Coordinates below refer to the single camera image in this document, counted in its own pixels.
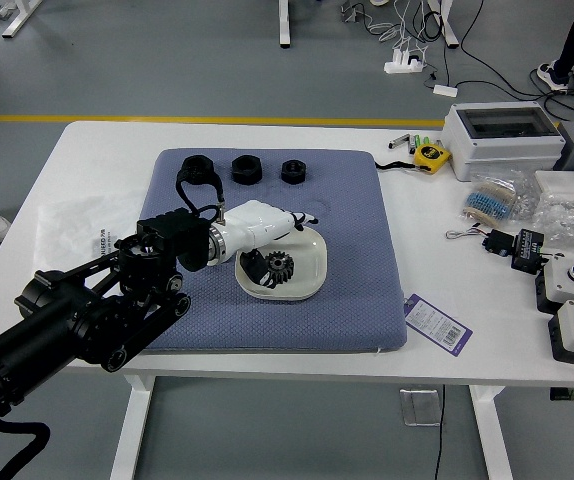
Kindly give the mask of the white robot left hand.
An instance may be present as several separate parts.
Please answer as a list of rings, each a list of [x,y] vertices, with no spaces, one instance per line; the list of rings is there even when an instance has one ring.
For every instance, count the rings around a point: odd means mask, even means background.
[[[317,224],[318,219],[258,200],[247,201],[225,212],[210,227],[208,264],[221,264],[240,254],[240,266],[247,277],[256,285],[274,289],[291,279],[294,260],[284,251],[263,254],[260,248],[292,231],[303,231],[307,223]]]

